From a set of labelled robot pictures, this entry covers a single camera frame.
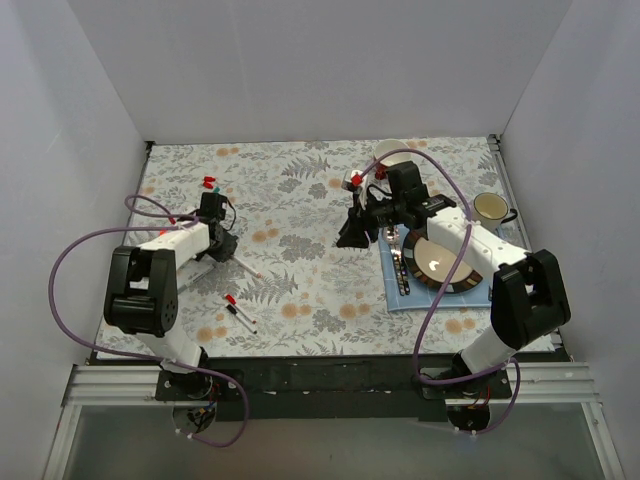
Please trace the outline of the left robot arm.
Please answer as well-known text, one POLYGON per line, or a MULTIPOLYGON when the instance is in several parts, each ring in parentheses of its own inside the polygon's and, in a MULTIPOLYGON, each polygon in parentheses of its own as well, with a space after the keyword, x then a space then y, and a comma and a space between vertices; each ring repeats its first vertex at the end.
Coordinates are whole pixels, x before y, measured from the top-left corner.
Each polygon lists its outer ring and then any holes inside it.
POLYGON ((182 218, 178 228, 137 246, 114 250, 107 282, 104 318, 127 335, 135 336, 159 358, 169 382, 193 400, 207 397, 214 381, 202 366, 204 349, 192 341, 181 324, 178 271, 205 256, 218 263, 230 260, 238 237, 222 225, 231 208, 228 198, 205 192, 191 226, 182 218))

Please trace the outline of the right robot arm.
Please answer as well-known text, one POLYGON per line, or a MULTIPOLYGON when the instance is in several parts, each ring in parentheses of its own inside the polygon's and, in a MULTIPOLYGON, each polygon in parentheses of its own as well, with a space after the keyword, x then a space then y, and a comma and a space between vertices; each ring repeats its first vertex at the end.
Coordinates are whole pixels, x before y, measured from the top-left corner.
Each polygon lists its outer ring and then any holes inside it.
POLYGON ((342 187, 353 204, 339 231, 340 248, 367 248, 383 227, 404 225, 421 230, 428 240, 454 253, 489 281, 489 327, 457 353, 449 370, 436 378, 423 373, 418 380, 430 386, 454 385, 464 397, 475 397, 523 347, 550 334, 571 318, 557 258, 547 250, 531 253, 501 239, 472 220, 445 195, 429 194, 413 162, 387 171, 390 192, 383 199, 369 193, 365 173, 345 175, 342 187))

